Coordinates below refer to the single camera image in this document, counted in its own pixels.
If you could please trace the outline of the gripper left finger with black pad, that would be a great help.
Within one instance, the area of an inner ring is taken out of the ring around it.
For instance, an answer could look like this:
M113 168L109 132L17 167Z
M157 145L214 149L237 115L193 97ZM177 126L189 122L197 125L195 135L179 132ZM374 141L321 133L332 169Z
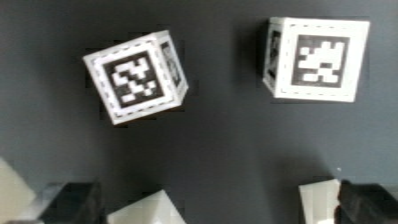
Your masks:
M97 182L49 183L17 215L22 224L101 224Z

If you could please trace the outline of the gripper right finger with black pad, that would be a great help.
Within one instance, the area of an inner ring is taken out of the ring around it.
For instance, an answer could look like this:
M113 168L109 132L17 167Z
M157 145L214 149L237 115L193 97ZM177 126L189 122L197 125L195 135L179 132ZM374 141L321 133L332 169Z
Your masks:
M398 199L380 184L340 181L333 224L398 224Z

